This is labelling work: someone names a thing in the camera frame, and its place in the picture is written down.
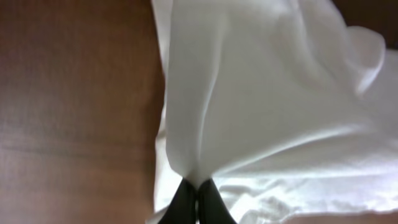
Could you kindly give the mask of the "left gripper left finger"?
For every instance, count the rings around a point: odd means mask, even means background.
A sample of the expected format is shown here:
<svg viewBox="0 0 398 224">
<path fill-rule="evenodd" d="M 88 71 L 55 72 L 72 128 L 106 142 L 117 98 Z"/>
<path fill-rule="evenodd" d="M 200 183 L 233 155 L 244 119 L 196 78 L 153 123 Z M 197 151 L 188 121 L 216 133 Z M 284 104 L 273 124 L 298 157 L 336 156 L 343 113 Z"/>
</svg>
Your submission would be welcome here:
<svg viewBox="0 0 398 224">
<path fill-rule="evenodd" d="M 168 209 L 158 224 L 196 224 L 197 191 L 187 180 L 182 179 Z"/>
</svg>

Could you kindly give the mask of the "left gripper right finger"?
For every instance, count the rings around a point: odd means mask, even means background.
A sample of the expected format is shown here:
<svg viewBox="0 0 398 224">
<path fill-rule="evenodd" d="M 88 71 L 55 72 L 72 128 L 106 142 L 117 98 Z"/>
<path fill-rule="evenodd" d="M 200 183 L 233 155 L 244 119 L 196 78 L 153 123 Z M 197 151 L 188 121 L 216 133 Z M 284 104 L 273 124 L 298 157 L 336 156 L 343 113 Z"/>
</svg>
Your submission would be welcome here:
<svg viewBox="0 0 398 224">
<path fill-rule="evenodd" d="M 198 219 L 200 224 L 236 224 L 212 179 L 198 189 Z"/>
</svg>

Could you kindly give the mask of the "white t-shirt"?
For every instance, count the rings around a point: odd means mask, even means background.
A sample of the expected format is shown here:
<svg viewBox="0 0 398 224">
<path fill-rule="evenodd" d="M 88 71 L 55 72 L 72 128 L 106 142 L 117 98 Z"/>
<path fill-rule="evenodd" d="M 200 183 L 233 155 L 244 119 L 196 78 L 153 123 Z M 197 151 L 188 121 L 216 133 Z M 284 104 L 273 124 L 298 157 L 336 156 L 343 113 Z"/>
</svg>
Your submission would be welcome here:
<svg viewBox="0 0 398 224">
<path fill-rule="evenodd" d="M 397 52 L 330 1 L 152 3 L 158 223 L 212 179 L 236 223 L 397 210 Z"/>
</svg>

